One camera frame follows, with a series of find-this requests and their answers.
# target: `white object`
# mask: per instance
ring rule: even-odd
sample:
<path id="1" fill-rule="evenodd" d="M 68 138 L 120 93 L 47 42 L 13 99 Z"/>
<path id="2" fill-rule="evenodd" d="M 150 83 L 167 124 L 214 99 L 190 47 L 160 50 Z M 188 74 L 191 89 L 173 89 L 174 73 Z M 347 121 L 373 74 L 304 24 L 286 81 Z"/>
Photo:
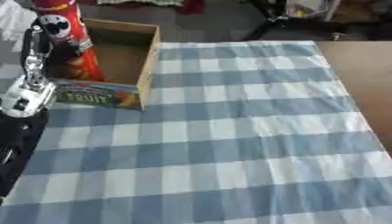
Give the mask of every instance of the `white object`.
<path id="1" fill-rule="evenodd" d="M 12 49 L 20 52 L 22 49 L 25 30 L 30 28 L 37 14 L 31 10 L 24 9 L 13 0 L 0 2 L 0 31 L 4 41 L 15 41 Z"/>

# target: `blue checkered tablecloth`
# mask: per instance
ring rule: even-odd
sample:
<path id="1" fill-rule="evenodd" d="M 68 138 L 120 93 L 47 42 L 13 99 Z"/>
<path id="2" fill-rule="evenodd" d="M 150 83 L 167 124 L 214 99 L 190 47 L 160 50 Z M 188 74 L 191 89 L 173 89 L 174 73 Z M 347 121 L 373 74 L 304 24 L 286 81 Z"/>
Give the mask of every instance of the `blue checkered tablecloth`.
<path id="1" fill-rule="evenodd" d="M 152 85 L 144 112 L 56 104 L 0 223 L 392 221 L 392 162 L 313 42 L 163 43 Z"/>

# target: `cardboard box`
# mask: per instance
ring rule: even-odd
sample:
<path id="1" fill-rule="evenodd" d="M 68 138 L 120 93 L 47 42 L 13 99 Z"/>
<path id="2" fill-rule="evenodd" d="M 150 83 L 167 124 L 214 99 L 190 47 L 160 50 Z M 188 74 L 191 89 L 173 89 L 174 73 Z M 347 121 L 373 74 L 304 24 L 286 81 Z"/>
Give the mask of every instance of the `cardboard box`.
<path id="1" fill-rule="evenodd" d="M 57 101 L 143 109 L 158 56 L 158 26 L 96 19 L 84 22 L 105 82 L 53 78 L 58 85 Z M 65 77 L 63 68 L 52 67 L 50 76 Z"/>

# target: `floor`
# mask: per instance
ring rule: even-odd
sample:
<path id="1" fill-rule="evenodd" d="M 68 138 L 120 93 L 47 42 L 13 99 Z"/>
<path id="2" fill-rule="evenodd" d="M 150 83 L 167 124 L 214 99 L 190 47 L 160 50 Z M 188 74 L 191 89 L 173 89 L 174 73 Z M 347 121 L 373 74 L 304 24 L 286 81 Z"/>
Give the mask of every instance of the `floor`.
<path id="1" fill-rule="evenodd" d="M 206 0 L 205 13 L 180 15 L 173 9 L 143 7 L 122 10 L 108 6 L 82 5 L 86 18 L 159 25 L 165 42 L 238 41 L 256 28 L 264 18 L 249 3 L 239 0 Z M 274 30 L 265 39 L 325 40 L 311 31 Z"/>

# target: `table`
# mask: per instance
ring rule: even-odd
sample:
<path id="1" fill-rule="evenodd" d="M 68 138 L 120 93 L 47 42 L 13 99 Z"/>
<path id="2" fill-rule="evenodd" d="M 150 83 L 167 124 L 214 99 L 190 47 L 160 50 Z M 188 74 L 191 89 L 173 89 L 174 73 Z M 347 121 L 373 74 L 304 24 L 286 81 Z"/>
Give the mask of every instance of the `table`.
<path id="1" fill-rule="evenodd" d="M 318 46 L 392 154 L 392 43 L 319 42 Z"/>
<path id="2" fill-rule="evenodd" d="M 0 222 L 387 224 L 391 189 L 313 42 L 163 43 L 143 113 L 51 109 Z"/>

